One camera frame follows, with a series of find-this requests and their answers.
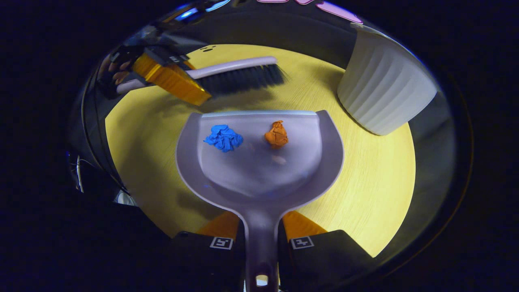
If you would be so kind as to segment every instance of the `dustpan handle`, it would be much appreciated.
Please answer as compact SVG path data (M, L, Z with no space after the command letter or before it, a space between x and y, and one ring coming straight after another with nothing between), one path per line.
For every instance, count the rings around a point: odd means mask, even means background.
M245 239L245 287L247 292L278 292L278 223L268 216L249 215L245 219L248 225L248 238ZM256 277L263 280L265 286L258 286Z

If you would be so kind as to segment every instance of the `wooden table surface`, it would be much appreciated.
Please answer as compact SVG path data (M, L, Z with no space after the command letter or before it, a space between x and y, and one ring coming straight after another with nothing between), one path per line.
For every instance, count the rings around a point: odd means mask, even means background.
M195 232L223 212L192 194L176 169L176 141L192 112L327 110L344 142L343 171L326 194L298 211L328 231L346 231L376 256L393 238L411 202L415 153L409 126L381 137L356 124L336 97L344 69L335 65L263 46L209 48L188 55L196 68L275 56L289 79L282 86L209 100L200 107L158 86L128 93L106 118L106 133L117 171L144 213L174 236L180 230Z

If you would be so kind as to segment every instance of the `orange crumpled paper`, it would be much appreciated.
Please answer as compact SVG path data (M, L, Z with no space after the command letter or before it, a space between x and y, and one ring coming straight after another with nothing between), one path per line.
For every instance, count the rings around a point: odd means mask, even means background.
M272 129L265 133L265 139L272 145L272 149L279 149L289 142L283 121L275 121L272 123Z

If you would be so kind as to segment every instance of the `white ribbed cup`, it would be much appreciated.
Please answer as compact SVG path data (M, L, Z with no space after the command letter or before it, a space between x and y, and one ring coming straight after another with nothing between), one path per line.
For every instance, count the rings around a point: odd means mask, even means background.
M367 130L387 135L434 98L427 69L404 47L362 25L337 93L348 113Z

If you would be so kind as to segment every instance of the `black background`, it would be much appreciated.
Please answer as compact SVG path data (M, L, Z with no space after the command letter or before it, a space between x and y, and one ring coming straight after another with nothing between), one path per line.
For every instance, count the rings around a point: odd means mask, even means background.
M519 213L511 141L517 129L517 7L505 1L341 4L396 36L426 62L441 64L464 93L475 137L472 179L456 215L429 247L373 290L517 290L512 240ZM5 238L12 248L4 268L15 272L10 290L21 283L59 285L57 274L81 286L78 274L87 268L104 264L107 273L120 268L106 264L114 256L83 269L68 266L78 259L67 257L99 255L121 242L89 246L79 240L87 237L78 231L88 225L81 218L101 220L109 212L70 192L63 155L67 110L100 56L175 6L173 1L2 3L7 49L3 193ZM124 241L128 250L144 246L138 235Z

